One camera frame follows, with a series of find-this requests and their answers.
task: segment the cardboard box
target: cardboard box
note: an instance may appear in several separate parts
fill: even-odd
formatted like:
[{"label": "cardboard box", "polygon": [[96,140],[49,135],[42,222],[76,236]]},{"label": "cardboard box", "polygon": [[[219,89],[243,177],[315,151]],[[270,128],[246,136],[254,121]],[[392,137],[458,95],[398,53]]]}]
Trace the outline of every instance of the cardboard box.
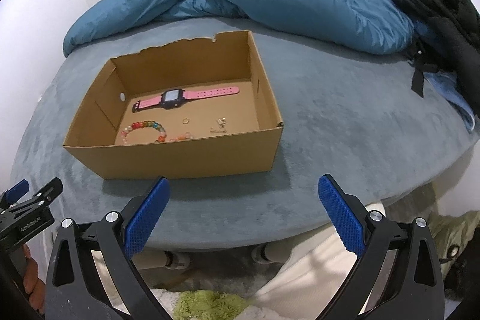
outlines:
[{"label": "cardboard box", "polygon": [[[64,148],[105,179],[200,178],[268,171],[283,130],[272,88],[249,31],[214,39],[180,40],[108,60],[83,98]],[[132,112],[138,100],[166,90],[238,86],[235,95],[192,100],[174,109]],[[217,119],[225,118],[226,134]],[[121,131],[157,121],[167,133],[137,129],[124,144]],[[168,141],[190,132],[195,138]]]}]

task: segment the gray blanket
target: gray blanket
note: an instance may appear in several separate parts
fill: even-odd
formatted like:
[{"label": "gray blanket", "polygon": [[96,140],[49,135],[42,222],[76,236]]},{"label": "gray blanket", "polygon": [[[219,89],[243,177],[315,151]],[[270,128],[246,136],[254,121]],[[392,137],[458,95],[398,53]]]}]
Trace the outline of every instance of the gray blanket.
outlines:
[{"label": "gray blanket", "polygon": [[[12,183],[64,183],[51,209],[61,221],[95,221],[147,190],[147,181],[103,180],[63,150],[81,99],[111,57],[220,31],[254,32],[285,130],[270,172],[171,181],[172,195],[148,246],[237,247],[282,239],[328,222],[317,196],[330,172],[365,204],[397,197],[440,174],[478,139],[431,86],[410,90],[401,55],[374,56],[271,31],[250,20],[191,19],[149,25],[75,50],[32,117]],[[42,245],[49,254],[49,234]]]}]

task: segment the watch screen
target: watch screen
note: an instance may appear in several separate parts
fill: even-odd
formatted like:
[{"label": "watch screen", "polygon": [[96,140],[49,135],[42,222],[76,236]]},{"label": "watch screen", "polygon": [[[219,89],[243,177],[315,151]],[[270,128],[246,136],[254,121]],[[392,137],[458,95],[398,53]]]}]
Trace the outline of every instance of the watch screen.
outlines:
[{"label": "watch screen", "polygon": [[179,98],[180,90],[170,90],[165,93],[165,102],[170,102],[172,100],[177,100]]}]

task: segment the blue gripper pad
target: blue gripper pad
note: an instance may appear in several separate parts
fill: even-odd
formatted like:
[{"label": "blue gripper pad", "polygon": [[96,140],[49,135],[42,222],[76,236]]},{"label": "blue gripper pad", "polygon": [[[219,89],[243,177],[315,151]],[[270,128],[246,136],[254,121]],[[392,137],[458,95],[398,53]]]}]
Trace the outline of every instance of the blue gripper pad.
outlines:
[{"label": "blue gripper pad", "polygon": [[128,259],[142,252],[169,199],[169,181],[161,178],[153,185],[124,230],[123,250]]},{"label": "blue gripper pad", "polygon": [[360,258],[365,250],[362,224],[335,185],[327,175],[322,176],[318,181],[318,197],[347,251],[354,252]]},{"label": "blue gripper pad", "polygon": [[20,198],[22,198],[28,190],[30,189],[30,185],[28,184],[26,179],[22,179],[19,183],[13,186],[10,190],[6,191],[6,199],[7,203],[10,205],[15,204]]}]

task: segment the pink watch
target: pink watch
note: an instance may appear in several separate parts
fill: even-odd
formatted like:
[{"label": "pink watch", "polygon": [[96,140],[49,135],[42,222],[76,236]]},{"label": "pink watch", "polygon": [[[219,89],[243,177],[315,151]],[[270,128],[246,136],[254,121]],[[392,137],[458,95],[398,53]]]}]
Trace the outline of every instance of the pink watch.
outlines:
[{"label": "pink watch", "polygon": [[135,102],[131,111],[135,113],[145,109],[152,109],[154,107],[173,109],[174,107],[183,105],[188,100],[221,97],[223,95],[237,94],[239,91],[240,89],[238,87],[222,87],[205,91],[186,91],[181,88],[176,88],[175,90],[165,91],[158,97],[138,100]]}]

